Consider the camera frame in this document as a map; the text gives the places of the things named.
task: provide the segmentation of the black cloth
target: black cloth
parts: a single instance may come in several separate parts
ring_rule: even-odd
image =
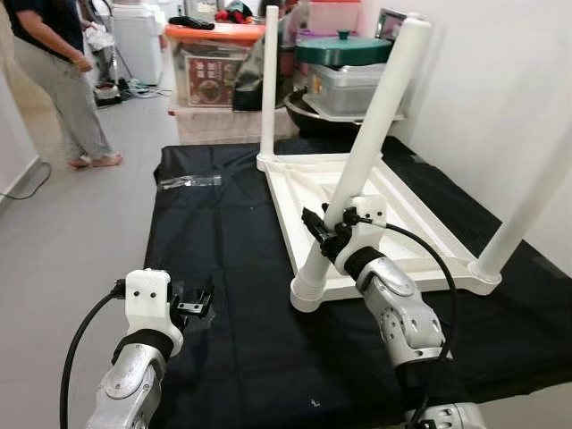
[[[76,8],[76,0],[4,0],[10,17],[14,36],[44,49],[52,55],[69,62],[70,60],[41,42],[34,39],[20,24],[17,12],[34,11],[42,17],[44,23],[59,34],[63,40],[83,52],[81,21]]]
[[[293,272],[258,145],[166,147],[158,180],[220,174],[220,186],[159,190],[145,266],[167,270],[183,297],[212,277],[212,320],[190,325],[169,363],[151,427],[370,428],[402,419],[403,400],[362,300],[313,314],[289,302]],[[346,152],[343,142],[276,144],[279,154]],[[394,139],[384,160],[478,255],[499,226],[435,167]],[[459,293],[453,348],[475,401],[572,381],[572,281],[523,242],[487,297]],[[424,294],[445,332],[446,291]]]

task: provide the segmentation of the orange lid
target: orange lid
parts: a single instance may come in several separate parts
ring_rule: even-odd
[[[177,39],[240,40],[255,42],[265,34],[264,25],[216,23],[214,29],[190,29],[182,25],[167,25],[164,33]]]

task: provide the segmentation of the white pvc pipe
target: white pvc pipe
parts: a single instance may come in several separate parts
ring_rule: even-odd
[[[266,7],[265,68],[262,82],[262,130],[257,168],[274,157],[274,109],[276,108],[276,69],[278,58],[278,6]]]
[[[333,194],[332,203],[326,211],[324,220],[328,228],[333,229],[333,226],[341,221],[341,211],[347,201],[361,194],[413,76],[431,27],[429,22],[419,20],[416,15],[409,15],[404,20]],[[324,277],[329,264],[320,253],[317,243],[314,243],[306,263],[290,285],[290,302],[296,309],[312,312],[319,307],[324,295]]]
[[[481,256],[469,264],[469,270],[480,280],[501,281],[501,269],[509,261],[526,232],[543,212],[559,185],[566,179],[572,166],[572,124],[564,132],[559,144],[536,177],[528,195],[512,216],[503,223],[486,245]]]

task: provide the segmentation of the beige pants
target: beige pants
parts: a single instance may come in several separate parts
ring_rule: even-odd
[[[80,70],[19,38],[14,38],[14,53],[18,65],[52,98],[68,159],[114,155],[97,117],[91,88]]]

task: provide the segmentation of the green lid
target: green lid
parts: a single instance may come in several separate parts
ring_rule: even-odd
[[[313,38],[296,44],[296,56],[302,63],[329,65],[368,65],[386,63],[392,42],[379,38],[353,38],[348,30],[339,30],[337,38]]]

